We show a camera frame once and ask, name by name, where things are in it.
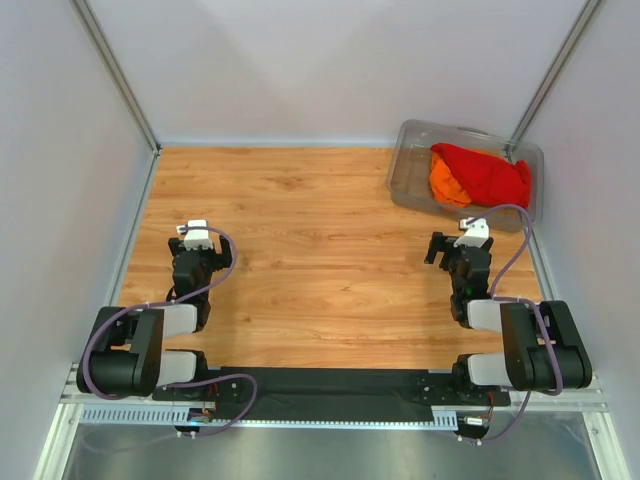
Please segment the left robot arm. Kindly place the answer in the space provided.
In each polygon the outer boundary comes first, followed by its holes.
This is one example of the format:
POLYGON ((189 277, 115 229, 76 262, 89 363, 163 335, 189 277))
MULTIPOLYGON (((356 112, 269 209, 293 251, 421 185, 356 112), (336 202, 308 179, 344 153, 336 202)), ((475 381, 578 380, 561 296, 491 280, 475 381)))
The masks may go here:
POLYGON ((210 290, 235 267, 236 245, 222 231, 218 237, 220 250, 205 242, 189 247, 186 238, 168 241, 173 285, 163 301, 100 308, 76 374, 81 392, 116 400, 149 396, 165 383, 163 341, 203 330, 210 290))

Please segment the red t shirt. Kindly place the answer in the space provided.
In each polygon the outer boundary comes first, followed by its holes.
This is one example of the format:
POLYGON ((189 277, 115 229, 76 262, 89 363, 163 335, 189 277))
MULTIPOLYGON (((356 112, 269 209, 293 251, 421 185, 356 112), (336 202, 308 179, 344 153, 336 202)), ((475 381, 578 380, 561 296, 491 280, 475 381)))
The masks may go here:
POLYGON ((492 208, 515 204, 527 209, 533 186, 530 167, 523 160, 509 163, 484 151, 448 143, 431 146, 471 198, 470 205, 492 208))

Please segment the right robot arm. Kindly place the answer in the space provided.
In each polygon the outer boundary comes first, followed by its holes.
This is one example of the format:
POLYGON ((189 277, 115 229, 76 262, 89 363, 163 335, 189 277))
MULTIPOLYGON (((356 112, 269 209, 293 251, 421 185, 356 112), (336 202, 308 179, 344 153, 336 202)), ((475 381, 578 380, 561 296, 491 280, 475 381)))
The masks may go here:
POLYGON ((502 338, 501 353, 458 357, 450 379, 452 395, 470 404, 487 387, 551 395, 589 387, 592 364, 566 302, 490 296, 492 243, 490 237, 473 242, 468 235, 435 232, 425 256, 424 262, 432 264, 442 255, 439 268, 451 280, 453 320, 463 328, 499 333, 502 338))

